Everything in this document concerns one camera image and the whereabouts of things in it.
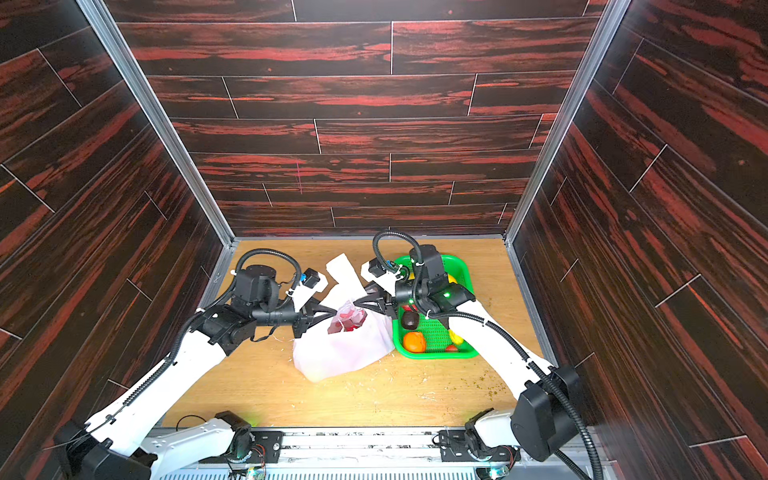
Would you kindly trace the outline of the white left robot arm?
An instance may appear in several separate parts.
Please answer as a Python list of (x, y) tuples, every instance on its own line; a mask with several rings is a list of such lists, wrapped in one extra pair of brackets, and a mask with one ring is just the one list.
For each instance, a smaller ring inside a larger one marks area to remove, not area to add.
[(170, 434), (150, 432), (200, 378), (242, 343), (254, 341), (257, 328), (289, 326), (300, 337), (334, 316), (314, 297), (328, 285), (323, 274), (296, 271), (284, 298), (275, 276), (265, 265), (237, 269), (225, 293), (181, 327), (170, 352), (136, 385), (85, 422), (65, 424), (54, 439), (62, 475), (159, 479), (206, 458), (231, 464), (254, 460), (258, 447), (252, 427), (230, 411)]

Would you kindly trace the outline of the dark purple fruit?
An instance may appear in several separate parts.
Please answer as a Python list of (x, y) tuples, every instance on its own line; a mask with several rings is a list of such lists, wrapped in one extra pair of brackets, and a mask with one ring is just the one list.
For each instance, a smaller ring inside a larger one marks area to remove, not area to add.
[(400, 319), (401, 327), (407, 331), (415, 331), (419, 328), (420, 315), (411, 310), (406, 310)]

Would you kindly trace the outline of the pink printed plastic bag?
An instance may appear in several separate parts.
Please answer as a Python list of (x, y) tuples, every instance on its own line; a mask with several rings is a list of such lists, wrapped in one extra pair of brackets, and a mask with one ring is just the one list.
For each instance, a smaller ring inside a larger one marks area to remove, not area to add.
[[(358, 274), (345, 254), (326, 264), (326, 271), (336, 285), (321, 301), (321, 305), (336, 309), (353, 305), (353, 301), (367, 295)], [(293, 363), (306, 379), (319, 382), (326, 378), (360, 370), (395, 349), (392, 338), (392, 319), (384, 314), (366, 310), (367, 318), (358, 329), (328, 334), (333, 319), (310, 327), (293, 342)]]

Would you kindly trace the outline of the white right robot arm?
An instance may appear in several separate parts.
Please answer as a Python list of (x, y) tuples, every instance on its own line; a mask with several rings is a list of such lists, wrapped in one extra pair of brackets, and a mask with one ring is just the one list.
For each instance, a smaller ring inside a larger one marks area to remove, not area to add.
[(387, 260), (373, 241), (374, 259), (361, 268), (374, 292), (357, 300), (359, 307), (396, 317), (413, 314), (434, 320), (462, 338), (493, 368), (516, 397), (511, 410), (487, 409), (464, 427), (464, 447), (484, 461), (506, 450), (514, 462), (518, 452), (543, 462), (551, 456), (581, 479), (601, 479), (602, 462), (594, 438), (578, 410), (581, 387), (570, 367), (556, 368), (518, 342), (497, 323), (470, 288), (452, 282), (441, 254), (414, 238), (409, 260)]

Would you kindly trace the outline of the pink dragon fruit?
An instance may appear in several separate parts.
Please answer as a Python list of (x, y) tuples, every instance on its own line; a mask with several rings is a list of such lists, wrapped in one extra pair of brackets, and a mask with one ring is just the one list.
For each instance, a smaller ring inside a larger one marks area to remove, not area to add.
[(352, 304), (342, 306), (331, 320), (328, 334), (350, 332), (361, 327), (367, 318), (367, 312)]

